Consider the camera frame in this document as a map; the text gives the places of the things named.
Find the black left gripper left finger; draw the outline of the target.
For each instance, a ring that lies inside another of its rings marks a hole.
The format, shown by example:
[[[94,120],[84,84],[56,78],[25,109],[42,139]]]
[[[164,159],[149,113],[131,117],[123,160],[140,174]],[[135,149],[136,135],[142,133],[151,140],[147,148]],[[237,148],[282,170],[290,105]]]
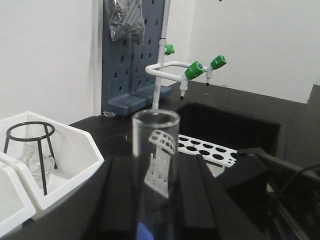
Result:
[[[108,156],[72,196],[37,220],[27,221],[11,240],[133,240],[133,159]]]

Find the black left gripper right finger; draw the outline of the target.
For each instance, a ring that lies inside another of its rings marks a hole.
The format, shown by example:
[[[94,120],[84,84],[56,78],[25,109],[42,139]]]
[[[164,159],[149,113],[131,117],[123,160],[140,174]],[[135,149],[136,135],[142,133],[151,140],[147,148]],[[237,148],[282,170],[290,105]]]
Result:
[[[179,240],[265,240],[267,237],[212,176],[200,155],[177,157]]]

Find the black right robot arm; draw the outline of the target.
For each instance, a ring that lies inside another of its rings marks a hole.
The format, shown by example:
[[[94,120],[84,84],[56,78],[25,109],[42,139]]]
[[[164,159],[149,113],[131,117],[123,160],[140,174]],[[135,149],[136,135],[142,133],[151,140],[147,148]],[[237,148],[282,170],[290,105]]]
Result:
[[[317,240],[320,167],[258,148],[178,147],[184,240]]]

